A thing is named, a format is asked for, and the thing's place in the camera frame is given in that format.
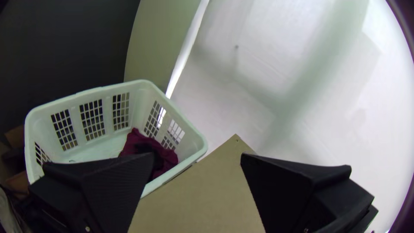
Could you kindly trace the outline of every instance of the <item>white plastic laundry basket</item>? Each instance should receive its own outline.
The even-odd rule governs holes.
[[[86,90],[30,111],[25,122],[29,182],[42,164],[117,157],[132,127],[173,149],[179,164],[149,182],[141,197],[180,174],[207,151],[204,137],[152,82],[137,80]]]

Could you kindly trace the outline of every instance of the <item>dark gray wall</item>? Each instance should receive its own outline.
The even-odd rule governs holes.
[[[123,81],[139,0],[9,0],[0,13],[0,133],[35,106]]]

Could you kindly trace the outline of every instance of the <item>brown box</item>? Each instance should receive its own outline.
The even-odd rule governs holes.
[[[237,135],[141,199],[129,232],[264,233],[240,156],[252,151]]]

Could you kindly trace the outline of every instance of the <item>red clothing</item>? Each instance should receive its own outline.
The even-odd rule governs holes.
[[[154,156],[156,157],[151,180],[161,176],[178,164],[177,154],[173,150],[165,149],[155,139],[147,138],[142,135],[137,128],[133,128],[126,137],[124,149],[121,151],[119,156],[143,153],[139,149],[140,145],[150,146],[154,151]]]

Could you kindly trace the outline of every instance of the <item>white wall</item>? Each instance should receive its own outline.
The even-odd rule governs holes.
[[[237,133],[258,154],[349,164],[387,231],[414,172],[414,65],[385,1],[218,0],[171,99],[209,151]]]
[[[200,0],[141,0],[129,41],[124,81],[148,79],[166,91]]]

